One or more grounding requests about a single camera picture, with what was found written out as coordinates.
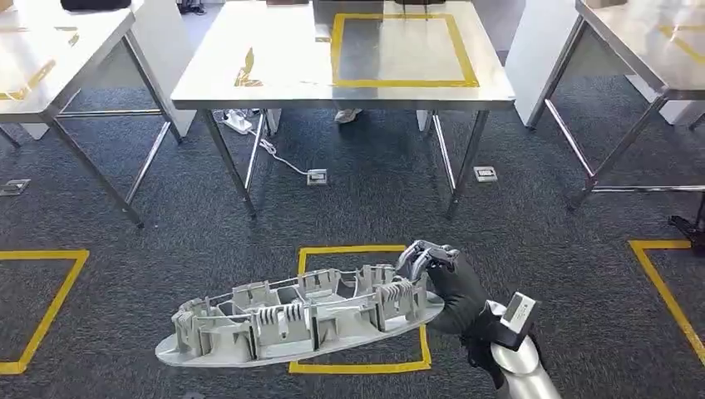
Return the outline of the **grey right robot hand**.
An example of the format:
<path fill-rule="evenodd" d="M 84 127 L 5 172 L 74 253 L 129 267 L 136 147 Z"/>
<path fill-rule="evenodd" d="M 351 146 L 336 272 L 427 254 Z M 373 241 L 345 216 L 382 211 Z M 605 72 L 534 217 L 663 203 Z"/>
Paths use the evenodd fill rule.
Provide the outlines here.
<path fill-rule="evenodd" d="M 415 241 L 399 256 L 396 270 L 410 280 L 427 273 L 434 293 L 444 301 L 441 312 L 428 323 L 439 333 L 468 333 L 489 299 L 467 257 L 448 244 Z"/>

